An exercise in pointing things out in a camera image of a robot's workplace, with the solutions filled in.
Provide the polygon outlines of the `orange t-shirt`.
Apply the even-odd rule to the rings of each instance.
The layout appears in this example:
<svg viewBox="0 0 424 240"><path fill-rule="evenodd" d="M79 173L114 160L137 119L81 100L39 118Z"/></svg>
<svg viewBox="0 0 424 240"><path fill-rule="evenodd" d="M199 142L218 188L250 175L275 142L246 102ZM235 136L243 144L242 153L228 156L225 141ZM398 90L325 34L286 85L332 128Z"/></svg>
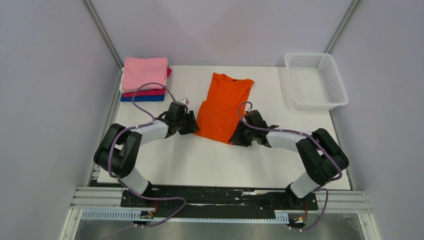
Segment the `orange t-shirt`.
<svg viewBox="0 0 424 240"><path fill-rule="evenodd" d="M238 122L240 104L246 102L254 81L234 79L223 73L213 73L206 100L199 107L194 134L213 141L229 144Z"/></svg>

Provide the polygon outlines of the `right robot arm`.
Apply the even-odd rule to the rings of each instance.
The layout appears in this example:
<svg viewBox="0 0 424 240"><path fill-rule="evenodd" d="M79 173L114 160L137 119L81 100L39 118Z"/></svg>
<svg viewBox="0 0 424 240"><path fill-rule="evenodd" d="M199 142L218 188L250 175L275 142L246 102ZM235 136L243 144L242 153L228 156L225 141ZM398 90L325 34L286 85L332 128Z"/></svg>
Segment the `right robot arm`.
<svg viewBox="0 0 424 240"><path fill-rule="evenodd" d="M267 125L257 110L246 112L228 142L249 147L252 142L267 148L298 153L305 171L285 188L286 204L298 209L306 197L326 184L341 178L349 159L329 132L318 128L310 133Z"/></svg>

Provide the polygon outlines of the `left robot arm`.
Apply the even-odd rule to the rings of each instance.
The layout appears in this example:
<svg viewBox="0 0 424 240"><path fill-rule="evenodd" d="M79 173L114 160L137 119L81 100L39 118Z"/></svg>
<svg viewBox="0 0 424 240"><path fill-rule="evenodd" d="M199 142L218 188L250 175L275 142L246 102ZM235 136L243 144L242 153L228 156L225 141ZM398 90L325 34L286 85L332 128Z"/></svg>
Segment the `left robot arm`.
<svg viewBox="0 0 424 240"><path fill-rule="evenodd" d="M185 102L174 100L168 110L150 122L129 127L113 123L101 140L93 161L132 193L135 202L146 207L158 198L153 197L151 182L136 168L140 147L176 133L188 135L199 130L194 111L189 110Z"/></svg>

